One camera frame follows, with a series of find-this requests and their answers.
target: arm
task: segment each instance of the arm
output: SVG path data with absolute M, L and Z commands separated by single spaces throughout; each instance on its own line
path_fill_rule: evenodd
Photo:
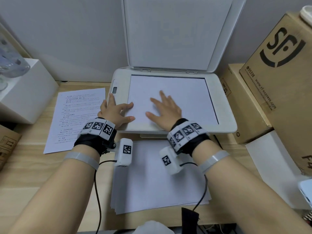
M 160 111 L 157 117 L 146 116 L 166 131 L 182 118 L 181 109 L 173 99 L 160 92 L 162 102 L 151 98 Z M 193 151 L 200 165 L 221 148 L 210 140 L 201 142 Z M 209 189 L 232 214 L 237 224 L 249 233 L 312 233 L 304 222 L 269 186 L 255 177 L 243 165 L 228 156 L 214 164 L 206 173 Z
M 101 105 L 99 117 L 116 125 L 133 121 L 134 117 L 122 117 L 120 111 L 131 104 L 115 105 L 114 96 Z M 99 153 L 87 145 L 77 145 L 72 151 L 83 153 L 99 162 Z M 10 234 L 70 234 L 76 233 L 87 208 L 93 187 L 95 170 L 88 164 L 67 159 L 38 190 L 27 204 Z

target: forearm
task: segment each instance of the forearm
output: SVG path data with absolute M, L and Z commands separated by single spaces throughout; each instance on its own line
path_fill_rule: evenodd
M 200 165 L 220 148 L 212 141 L 202 142 L 193 152 Z M 228 156 L 206 173 L 216 199 L 248 233 L 311 233 L 310 227 L 263 181 Z
M 99 162 L 99 154 L 86 145 L 72 151 Z M 90 198 L 95 170 L 76 159 L 62 162 L 26 206 L 10 233 L 76 233 Z

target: person's left arm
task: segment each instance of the person's left arm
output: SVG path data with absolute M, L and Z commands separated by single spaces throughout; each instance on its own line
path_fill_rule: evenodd
M 103 101 L 98 117 L 111 121 L 118 128 L 135 119 L 120 115 L 121 110 L 131 107 L 133 103 L 115 105 L 111 94 L 108 104 Z M 99 153 L 92 147 L 79 144 L 72 151 L 99 162 Z M 89 202 L 94 173 L 94 168 L 82 161 L 64 160 L 25 207 L 9 234 L 77 233 Z

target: wooden table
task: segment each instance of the wooden table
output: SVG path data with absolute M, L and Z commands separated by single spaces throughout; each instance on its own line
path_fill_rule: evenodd
M 110 83 L 68 82 L 60 83 L 59 92 L 82 89 L 106 88 L 106 96 Z M 52 122 L 57 94 L 49 106 L 42 113 L 34 125 L 18 125 L 15 131 L 23 136 L 12 156 L 0 172 L 0 233 L 7 233 L 23 208 L 33 197 L 41 185 L 54 173 L 62 162 L 66 151 L 44 155 L 43 150 Z M 139 140 L 137 134 L 117 134 L 116 140 L 121 137 Z M 259 177 L 259 173 L 244 145 L 236 144 L 232 134 L 218 136 L 223 149 L 227 150 L 241 164 Z M 108 153 L 101 157 L 101 161 L 113 159 L 114 154 Z M 97 172 L 99 199 L 102 208 L 102 224 L 100 230 L 132 229 L 148 220 L 155 220 L 166 226 L 181 225 L 181 207 L 173 206 L 144 210 L 139 212 L 116 215 L 110 208 L 112 187 L 112 163 L 104 163 Z M 200 205 L 199 224 L 232 223 L 234 219 L 211 193 L 209 205 Z M 99 221 L 99 209 L 93 188 L 87 210 L 80 225 L 79 231 L 94 231 Z

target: gray band on forearm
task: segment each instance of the gray band on forearm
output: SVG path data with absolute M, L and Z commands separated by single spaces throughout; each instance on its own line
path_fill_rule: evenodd
M 229 156 L 229 153 L 225 150 L 221 150 L 211 158 L 207 159 L 203 164 L 199 165 L 199 169 L 205 174 L 217 161 L 220 161 L 227 156 Z
M 93 167 L 96 171 L 99 168 L 99 163 L 97 161 L 95 161 L 93 158 L 83 154 L 83 153 L 78 153 L 78 152 L 69 152 L 68 154 L 66 154 L 65 159 L 69 159 L 69 158 L 73 158 L 73 159 L 77 159 L 80 161 L 85 162 L 86 164 L 90 165 L 91 167 Z

